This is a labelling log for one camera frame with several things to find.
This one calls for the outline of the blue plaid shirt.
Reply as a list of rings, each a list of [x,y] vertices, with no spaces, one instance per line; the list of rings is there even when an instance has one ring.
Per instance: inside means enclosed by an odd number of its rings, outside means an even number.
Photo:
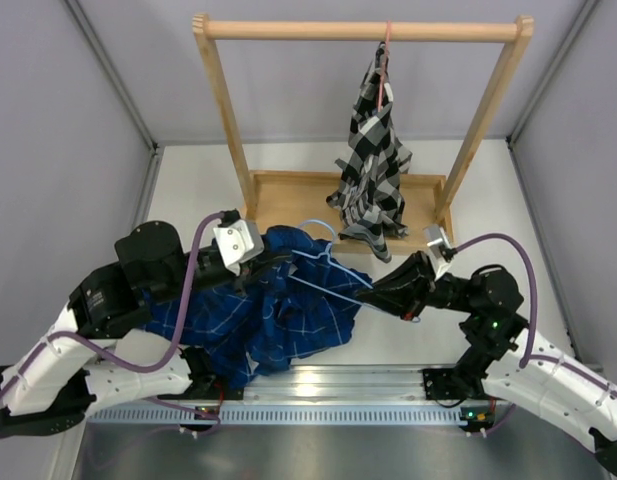
[[[372,282],[327,258],[328,241],[300,229],[271,227],[263,240],[267,251],[292,258],[246,285],[244,297],[225,287],[191,293],[180,338],[202,348],[231,388],[348,343],[360,310],[355,293]]]

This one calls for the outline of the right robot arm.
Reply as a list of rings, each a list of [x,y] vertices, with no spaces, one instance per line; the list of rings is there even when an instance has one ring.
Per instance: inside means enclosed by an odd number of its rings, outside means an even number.
[[[487,265],[468,278],[438,276],[428,256],[416,252],[355,297],[403,320],[426,308],[466,314],[459,328],[469,346],[448,371],[447,390],[460,399],[495,397],[534,414],[617,477],[617,385],[531,330],[507,269]]]

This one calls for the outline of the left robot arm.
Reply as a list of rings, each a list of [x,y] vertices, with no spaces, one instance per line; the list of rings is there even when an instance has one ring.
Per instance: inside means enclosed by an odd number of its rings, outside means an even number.
[[[0,440],[69,430],[135,400],[201,400],[219,385],[206,351],[183,337],[197,292],[243,292],[290,258],[236,212],[209,218],[215,241],[184,249],[175,227],[151,221],[115,244],[117,261],[69,295],[31,351],[0,366]]]

